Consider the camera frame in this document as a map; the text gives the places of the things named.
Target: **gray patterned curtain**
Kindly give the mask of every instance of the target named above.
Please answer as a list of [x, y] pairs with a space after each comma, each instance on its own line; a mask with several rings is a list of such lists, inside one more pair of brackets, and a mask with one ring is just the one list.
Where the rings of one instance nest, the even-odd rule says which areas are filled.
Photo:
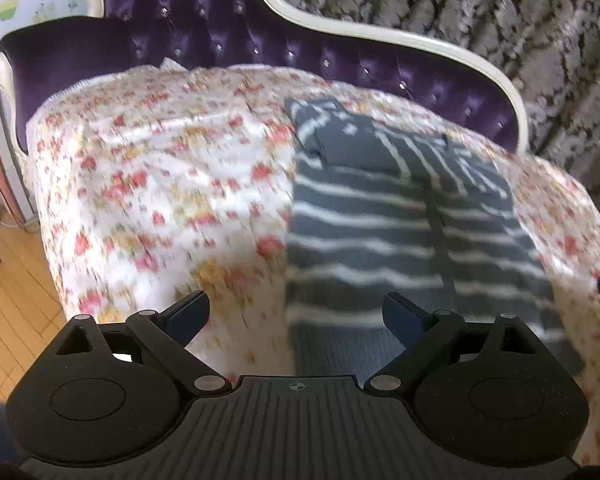
[[315, 14], [451, 41], [499, 67], [530, 117], [530, 148], [600, 209], [600, 0], [287, 0]]

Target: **purple upholstery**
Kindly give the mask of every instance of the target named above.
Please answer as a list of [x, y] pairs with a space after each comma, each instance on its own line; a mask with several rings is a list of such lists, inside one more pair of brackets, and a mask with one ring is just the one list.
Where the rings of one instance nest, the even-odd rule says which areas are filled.
[[264, 63], [293, 66], [408, 97], [455, 123], [516, 148], [518, 124], [506, 94], [487, 76], [436, 54], [314, 32], [261, 0], [105, 0], [106, 18], [65, 18], [5, 36], [0, 51], [16, 79], [17, 136], [53, 92], [80, 79], [158, 65], [187, 68]]

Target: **mattress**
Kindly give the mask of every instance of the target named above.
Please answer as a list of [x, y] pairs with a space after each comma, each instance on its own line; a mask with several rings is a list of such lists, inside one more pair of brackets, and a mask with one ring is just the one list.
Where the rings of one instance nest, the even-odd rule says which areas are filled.
[[211, 298], [189, 350], [235, 381], [294, 373], [283, 310], [294, 135], [285, 98], [445, 134], [494, 163], [536, 245], [570, 342], [590, 424], [576, 459], [600, 463], [600, 216], [582, 186], [419, 105], [288, 68], [186, 72], [171, 62], [83, 81], [27, 125], [43, 241], [65, 314], [117, 322], [191, 290]]

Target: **headboard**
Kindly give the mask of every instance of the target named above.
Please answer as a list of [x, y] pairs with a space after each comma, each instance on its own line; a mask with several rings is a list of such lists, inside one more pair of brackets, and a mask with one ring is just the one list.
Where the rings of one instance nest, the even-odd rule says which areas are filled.
[[402, 30], [312, 16], [283, 0], [88, 0], [75, 16], [0, 42], [0, 88], [26, 153], [26, 123], [51, 94], [81, 79], [158, 65], [263, 63], [375, 88], [523, 152], [527, 119], [511, 81], [485, 59]]

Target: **ribbed plastic surface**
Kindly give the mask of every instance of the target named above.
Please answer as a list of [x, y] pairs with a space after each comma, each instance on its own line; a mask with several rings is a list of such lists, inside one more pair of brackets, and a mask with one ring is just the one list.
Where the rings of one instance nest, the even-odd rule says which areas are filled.
[[400, 400], [369, 396], [351, 378], [260, 377], [195, 401], [173, 433], [125, 462], [22, 467], [39, 480], [557, 480], [575, 469], [566, 458], [529, 468], [459, 458], [424, 436]]

